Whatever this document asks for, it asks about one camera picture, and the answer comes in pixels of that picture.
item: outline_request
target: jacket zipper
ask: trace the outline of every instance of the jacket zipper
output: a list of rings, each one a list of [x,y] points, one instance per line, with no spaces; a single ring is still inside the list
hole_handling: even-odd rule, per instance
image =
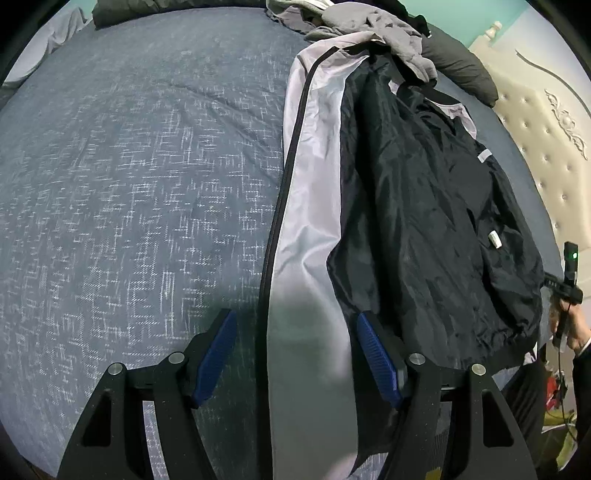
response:
[[[281,178],[281,187],[275,206],[275,213],[269,232],[267,250],[265,251],[265,260],[263,263],[261,288],[259,290],[258,302],[258,326],[255,339],[255,375],[256,375],[256,395],[257,395],[257,441],[258,441],[258,466],[261,480],[272,480],[272,451],[271,451],[271,424],[269,417],[269,381],[267,376],[267,321],[269,314],[269,297],[271,293],[271,276],[275,262],[275,253],[277,251],[277,242],[281,231],[281,224],[285,214],[287,198],[290,192],[291,178],[293,176],[294,163],[296,160],[297,145],[300,140],[301,127],[304,123],[304,114],[306,112],[306,103],[312,78],[320,64],[328,59],[332,54],[339,50],[338,47],[332,47],[324,52],[312,65],[312,68],[306,76],[304,87],[300,96],[295,125],[291,135],[285,167]]]

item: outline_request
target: white headboard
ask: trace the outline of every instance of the white headboard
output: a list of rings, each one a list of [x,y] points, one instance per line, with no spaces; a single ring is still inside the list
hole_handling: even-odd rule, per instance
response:
[[[591,115],[550,69],[518,51],[495,50],[500,27],[496,22],[470,50],[496,84],[494,110],[530,168],[560,252],[566,240],[579,244],[579,285],[591,295]]]

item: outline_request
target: black pillow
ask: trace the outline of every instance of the black pillow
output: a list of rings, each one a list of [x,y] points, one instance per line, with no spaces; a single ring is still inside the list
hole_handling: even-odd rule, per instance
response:
[[[92,19],[97,28],[102,28],[133,18],[186,8],[264,6],[265,0],[98,0]]]
[[[423,57],[456,85],[482,103],[495,106],[499,92],[482,62],[460,41],[429,24],[431,37],[423,37]]]

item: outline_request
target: metal screw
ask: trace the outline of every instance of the metal screw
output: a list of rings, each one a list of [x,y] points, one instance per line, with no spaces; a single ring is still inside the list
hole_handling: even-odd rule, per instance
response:
[[[472,365],[472,371],[479,376],[482,376],[486,373],[486,368],[484,367],[484,365],[481,364],[474,364]]]
[[[425,363],[425,357],[424,357],[424,355],[421,355],[420,353],[411,353],[408,356],[408,359],[414,365],[422,365],[423,363]]]
[[[123,371],[123,365],[111,364],[108,371],[111,375],[119,375]]]
[[[179,364],[184,360],[184,355],[181,352],[171,353],[168,357],[168,361],[173,365]]]

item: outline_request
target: red object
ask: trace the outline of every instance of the red object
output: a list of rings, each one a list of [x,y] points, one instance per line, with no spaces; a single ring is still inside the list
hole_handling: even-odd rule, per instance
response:
[[[560,405],[560,390],[555,375],[551,375],[546,383],[546,411],[558,408]]]

